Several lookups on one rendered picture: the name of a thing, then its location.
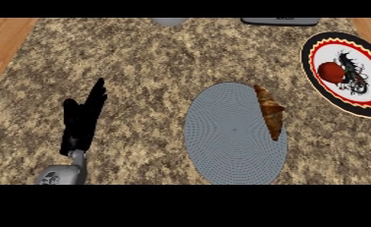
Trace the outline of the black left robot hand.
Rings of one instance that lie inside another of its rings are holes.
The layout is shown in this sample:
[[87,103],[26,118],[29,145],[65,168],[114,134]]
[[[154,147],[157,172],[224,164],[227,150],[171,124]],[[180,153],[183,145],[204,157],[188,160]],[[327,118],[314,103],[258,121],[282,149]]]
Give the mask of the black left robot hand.
[[87,151],[93,142],[96,124],[108,99],[105,79],[95,84],[86,102],[79,104],[73,98],[62,103],[64,134],[59,153],[65,156],[76,149]]

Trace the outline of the round grey woven placemat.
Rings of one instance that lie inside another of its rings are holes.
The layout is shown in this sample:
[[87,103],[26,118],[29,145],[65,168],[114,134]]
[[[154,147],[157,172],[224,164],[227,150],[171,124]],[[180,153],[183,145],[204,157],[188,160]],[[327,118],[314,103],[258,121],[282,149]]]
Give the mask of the round grey woven placemat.
[[191,104],[183,134],[196,170],[211,184],[274,182],[288,158],[288,135],[271,138],[254,87],[211,85]]

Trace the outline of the red bell pepper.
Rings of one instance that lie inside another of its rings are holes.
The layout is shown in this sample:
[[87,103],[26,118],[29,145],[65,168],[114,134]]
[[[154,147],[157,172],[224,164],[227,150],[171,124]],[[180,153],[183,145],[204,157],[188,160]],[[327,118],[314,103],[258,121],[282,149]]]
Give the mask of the red bell pepper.
[[324,62],[319,67],[320,77],[330,83],[339,84],[345,76],[345,70],[335,62]]

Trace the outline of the patterned black-rimmed plate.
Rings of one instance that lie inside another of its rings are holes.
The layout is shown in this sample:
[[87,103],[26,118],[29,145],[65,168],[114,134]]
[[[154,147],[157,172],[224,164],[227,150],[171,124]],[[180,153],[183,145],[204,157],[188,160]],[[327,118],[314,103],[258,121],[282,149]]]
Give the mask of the patterned black-rimmed plate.
[[329,31],[305,42],[301,59],[307,78],[332,105],[371,119],[371,43]]

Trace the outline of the grey rounded object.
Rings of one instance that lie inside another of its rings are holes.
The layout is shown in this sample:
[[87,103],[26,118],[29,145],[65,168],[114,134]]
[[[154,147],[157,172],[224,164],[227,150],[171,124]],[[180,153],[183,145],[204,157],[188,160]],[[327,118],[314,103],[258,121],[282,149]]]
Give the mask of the grey rounded object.
[[188,21],[188,18],[154,18],[152,20],[161,26],[176,27],[176,26],[180,26]]

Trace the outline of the brown croissant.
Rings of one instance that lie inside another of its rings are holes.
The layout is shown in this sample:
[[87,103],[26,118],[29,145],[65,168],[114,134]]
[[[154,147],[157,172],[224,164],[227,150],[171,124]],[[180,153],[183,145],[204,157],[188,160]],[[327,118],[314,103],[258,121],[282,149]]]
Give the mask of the brown croissant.
[[261,85],[255,85],[254,88],[271,139],[279,141],[283,130],[285,107],[273,99],[269,90]]

